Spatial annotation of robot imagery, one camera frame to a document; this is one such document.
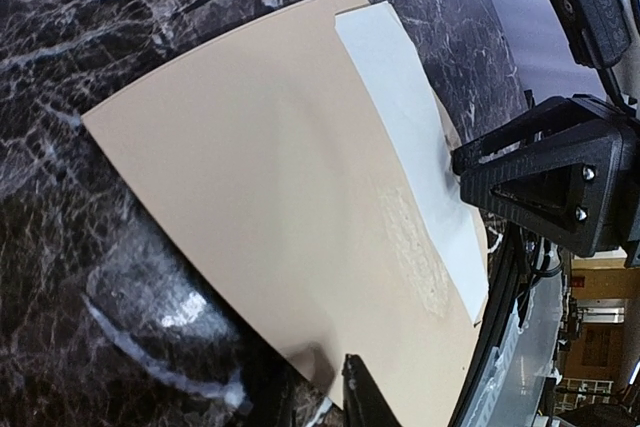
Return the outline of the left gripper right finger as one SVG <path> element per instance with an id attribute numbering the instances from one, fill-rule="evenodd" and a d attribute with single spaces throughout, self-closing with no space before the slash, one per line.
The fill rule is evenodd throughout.
<path id="1" fill-rule="evenodd" d="M 359 355 L 345 356 L 342 377 L 344 426 L 392 427 L 398 425 L 396 416 Z"/>

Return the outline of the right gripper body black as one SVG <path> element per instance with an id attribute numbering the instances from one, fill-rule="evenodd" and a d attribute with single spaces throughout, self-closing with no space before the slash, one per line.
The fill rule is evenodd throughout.
<path id="1" fill-rule="evenodd" d="M 588 123 L 595 138 L 587 168 L 587 220 L 592 238 L 587 255 L 621 248 L 625 265 L 639 265 L 639 124 L 619 118 Z"/>

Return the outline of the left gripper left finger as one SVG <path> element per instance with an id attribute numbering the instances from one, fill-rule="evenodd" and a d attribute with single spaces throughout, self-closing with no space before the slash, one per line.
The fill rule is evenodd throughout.
<path id="1" fill-rule="evenodd" d="M 295 427 L 295 388 L 297 372 L 289 365 L 280 367 L 269 382 L 239 408 L 240 426 Z"/>

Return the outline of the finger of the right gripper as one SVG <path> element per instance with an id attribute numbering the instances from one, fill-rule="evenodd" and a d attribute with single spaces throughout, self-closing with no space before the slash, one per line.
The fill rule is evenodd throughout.
<path id="1" fill-rule="evenodd" d="M 587 255 L 587 168 L 596 119 L 629 112 L 591 95 L 550 97 L 452 154 L 462 201 Z"/>

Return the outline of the cream decorated letter paper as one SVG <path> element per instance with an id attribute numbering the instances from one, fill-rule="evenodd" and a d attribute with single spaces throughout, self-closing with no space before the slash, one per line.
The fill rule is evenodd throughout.
<path id="1" fill-rule="evenodd" d="M 436 96 L 387 2 L 341 13 L 335 29 L 377 109 L 428 234 L 472 322 L 488 296 L 486 236 L 460 199 Z"/>

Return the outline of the brown paper envelope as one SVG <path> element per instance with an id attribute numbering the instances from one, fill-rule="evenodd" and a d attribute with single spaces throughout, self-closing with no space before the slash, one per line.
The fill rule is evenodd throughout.
<path id="1" fill-rule="evenodd" d="M 86 130 L 181 253 L 340 402 L 362 357 L 404 426 L 449 423 L 479 336 L 335 29 L 304 0 L 90 110 Z"/>

